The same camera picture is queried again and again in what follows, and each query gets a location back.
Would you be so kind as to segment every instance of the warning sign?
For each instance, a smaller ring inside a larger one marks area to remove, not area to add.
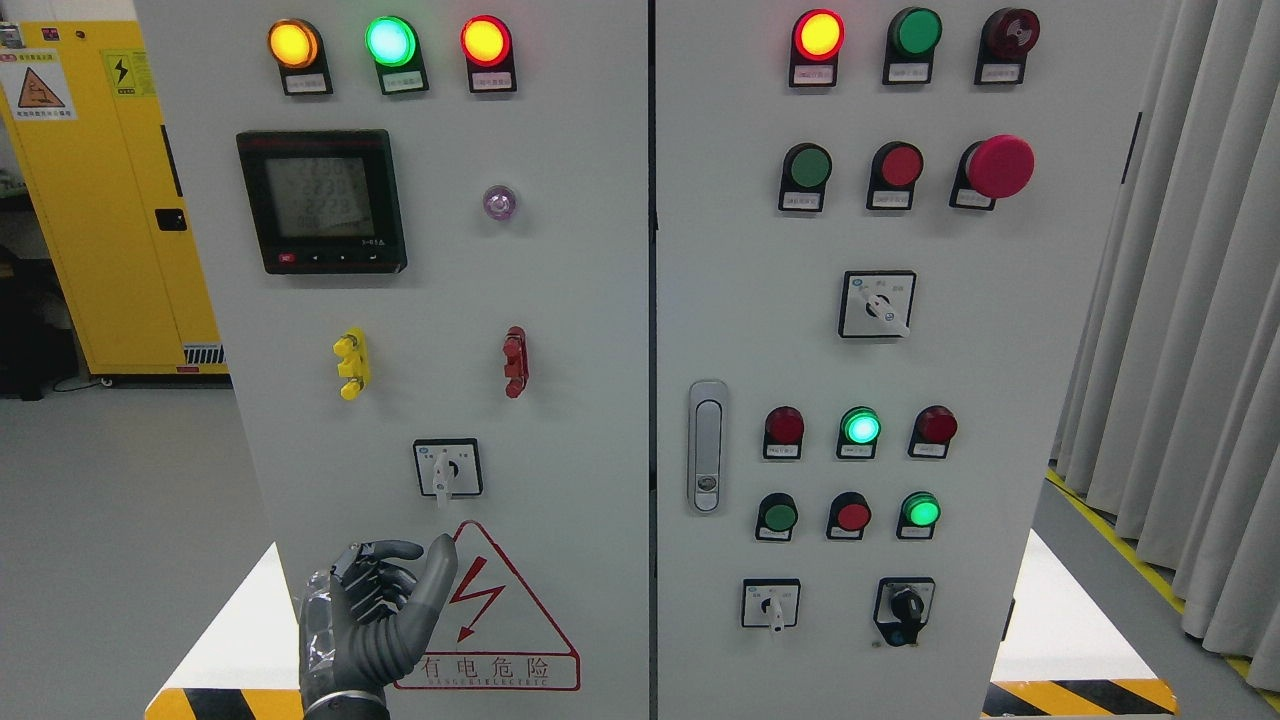
[[[0,49],[0,87],[15,120],[76,119],[56,50]]]
[[[573,643],[480,523],[453,534],[458,580],[407,691],[577,691]]]
[[[116,97],[156,96],[146,50],[102,50],[102,67]]]

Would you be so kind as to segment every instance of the yellow safety cabinet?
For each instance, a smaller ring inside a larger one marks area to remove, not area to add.
[[[138,24],[20,29],[5,126],[90,372],[225,374]]]

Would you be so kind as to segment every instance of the gray floor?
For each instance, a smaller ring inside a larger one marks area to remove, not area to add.
[[[227,389],[0,400],[0,717],[137,720],[268,544]],[[1046,483],[1036,529],[1187,720],[1274,719]]]

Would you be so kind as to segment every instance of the lightning bolt symbol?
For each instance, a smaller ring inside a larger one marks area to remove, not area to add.
[[[470,623],[467,623],[466,625],[462,626],[462,629],[458,630],[458,642],[462,642],[475,634],[475,630],[472,630],[471,628],[474,628],[475,624],[480,621],[480,616],[484,615],[486,610],[489,610],[489,606],[493,605],[493,601],[498,600],[498,596],[502,594],[502,591],[507,589],[507,585],[498,585],[495,588],[476,591],[472,593],[466,592],[467,587],[471,585],[471,580],[476,579],[476,575],[480,574],[480,570],[484,569],[486,562],[488,562],[486,559],[476,557],[475,561],[471,562],[471,568],[467,570],[467,574],[462,577],[462,582],[458,583],[458,589],[453,591],[453,597],[449,598],[449,605],[453,605],[454,602],[462,602],[465,600],[489,596],[489,600],[486,600],[485,603],[480,606],[480,612],[476,612],[476,616],[472,618]]]

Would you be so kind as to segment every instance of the gray curtain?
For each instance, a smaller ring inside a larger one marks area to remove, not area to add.
[[[1280,691],[1280,3],[1185,0],[1165,38],[1059,471]]]

